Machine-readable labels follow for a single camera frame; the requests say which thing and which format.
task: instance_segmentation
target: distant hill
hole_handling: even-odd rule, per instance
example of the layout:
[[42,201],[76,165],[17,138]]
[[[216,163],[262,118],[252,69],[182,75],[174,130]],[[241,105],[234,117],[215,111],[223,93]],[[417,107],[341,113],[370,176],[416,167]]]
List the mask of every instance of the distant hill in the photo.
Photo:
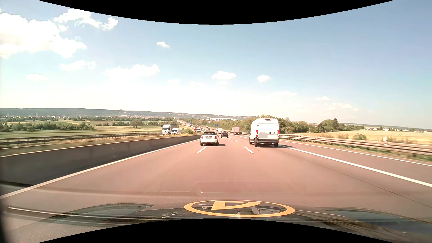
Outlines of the distant hill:
[[[371,127],[371,128],[384,127],[384,128],[396,128],[396,129],[409,129],[409,127],[398,127],[398,126],[387,126],[387,125],[369,125],[369,124],[348,123],[348,122],[341,122],[341,123],[343,123],[345,125],[364,126],[364,127]],[[430,128],[415,128],[415,129],[416,130],[431,130]]]
[[227,116],[214,114],[192,114],[192,113],[176,113],[176,112],[149,112],[149,111],[123,111],[123,110],[104,110],[104,109],[85,109],[85,108],[0,108],[0,115],[5,116],[28,116],[28,115],[55,115],[55,116],[114,116],[114,115],[140,115],[146,117],[174,117],[174,118],[232,118],[243,120],[252,115],[247,116]]

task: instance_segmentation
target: hill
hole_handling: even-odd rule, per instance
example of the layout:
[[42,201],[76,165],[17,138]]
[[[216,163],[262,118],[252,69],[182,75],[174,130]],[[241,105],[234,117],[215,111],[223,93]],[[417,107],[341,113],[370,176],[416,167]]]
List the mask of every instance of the hill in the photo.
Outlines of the hill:
[[28,116],[28,115],[52,115],[52,116],[144,116],[144,117],[174,117],[174,118],[232,118],[246,119],[256,116],[227,116],[214,114],[192,114],[176,112],[150,112],[150,111],[123,111],[123,110],[105,110],[105,109],[85,109],[85,108],[0,108],[0,116]]

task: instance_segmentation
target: asphalt road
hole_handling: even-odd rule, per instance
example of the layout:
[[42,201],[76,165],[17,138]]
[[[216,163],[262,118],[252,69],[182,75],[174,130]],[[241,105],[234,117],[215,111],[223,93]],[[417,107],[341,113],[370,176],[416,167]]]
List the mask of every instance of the asphalt road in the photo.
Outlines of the asphalt road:
[[[219,146],[192,141],[89,170],[0,201],[2,206],[68,212],[95,205],[239,199],[309,207],[356,207],[432,222],[432,163],[395,160],[281,141]],[[11,241],[40,242],[97,228],[45,227],[5,217]]]

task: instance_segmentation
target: white van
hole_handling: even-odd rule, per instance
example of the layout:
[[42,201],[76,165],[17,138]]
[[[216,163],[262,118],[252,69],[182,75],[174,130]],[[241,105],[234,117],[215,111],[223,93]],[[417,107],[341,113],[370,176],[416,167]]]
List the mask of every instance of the white van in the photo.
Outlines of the white van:
[[276,118],[258,118],[251,124],[249,144],[273,144],[277,147],[279,143],[279,122]]

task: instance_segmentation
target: white cloud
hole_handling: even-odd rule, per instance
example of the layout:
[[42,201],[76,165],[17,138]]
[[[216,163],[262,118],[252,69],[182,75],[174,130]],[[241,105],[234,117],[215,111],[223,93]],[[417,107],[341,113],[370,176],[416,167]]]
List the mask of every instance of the white cloud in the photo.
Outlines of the white cloud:
[[294,96],[297,95],[297,93],[291,93],[289,91],[282,91],[282,92],[276,91],[274,93],[271,93],[270,95],[271,96],[288,96],[288,97],[294,97]]
[[317,97],[317,100],[330,100],[327,96]]
[[89,69],[93,69],[96,66],[96,62],[94,62],[94,61],[86,62],[84,60],[80,60],[80,61],[76,61],[76,62],[73,62],[70,64],[61,64],[60,65],[61,69],[65,70],[65,71],[78,70],[78,69],[81,69],[85,66],[87,66]]
[[267,75],[261,75],[261,76],[258,77],[258,81],[260,81],[260,83],[261,82],[265,82],[265,81],[267,81],[269,79],[270,79],[270,77],[267,76]]
[[224,71],[219,71],[219,72],[217,72],[217,74],[214,74],[212,76],[212,78],[223,79],[223,80],[232,79],[234,77],[235,77],[234,73],[228,73],[228,72],[224,72]]
[[180,82],[180,79],[170,79],[170,80],[168,80],[169,84],[176,84],[176,83],[179,83],[179,82]]
[[144,76],[156,75],[160,72],[158,65],[154,64],[151,67],[146,67],[144,65],[134,65],[130,69],[122,69],[119,67],[113,67],[111,69],[106,69],[107,75],[112,78],[138,78]]
[[0,14],[0,57],[7,58],[19,52],[54,51],[64,58],[72,57],[84,43],[60,36],[64,27],[51,21],[27,21],[19,15]]
[[111,30],[118,24],[118,20],[112,17],[108,18],[108,23],[102,24],[102,22],[92,19],[91,14],[91,12],[84,10],[68,9],[66,13],[54,18],[54,21],[67,23],[68,21],[77,20],[75,25],[89,24],[96,28],[102,28],[103,30]]
[[32,81],[41,81],[41,80],[45,81],[45,80],[48,80],[47,76],[40,75],[40,74],[27,74],[25,76],[25,78],[26,79],[30,79]]
[[295,112],[296,112],[296,113],[311,113],[311,111],[305,111],[305,110],[303,110],[303,109],[296,110]]
[[167,47],[167,48],[169,47],[169,45],[165,44],[165,42],[158,42],[157,44],[163,47]]
[[191,82],[192,86],[204,86],[202,83]]

